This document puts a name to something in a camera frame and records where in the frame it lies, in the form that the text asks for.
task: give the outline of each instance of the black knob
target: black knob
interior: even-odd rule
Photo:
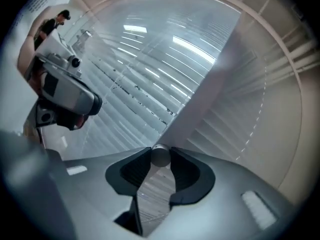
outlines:
[[[80,60],[79,60],[78,58],[72,59],[71,65],[72,65],[74,68],[79,67],[79,66],[80,66]]]

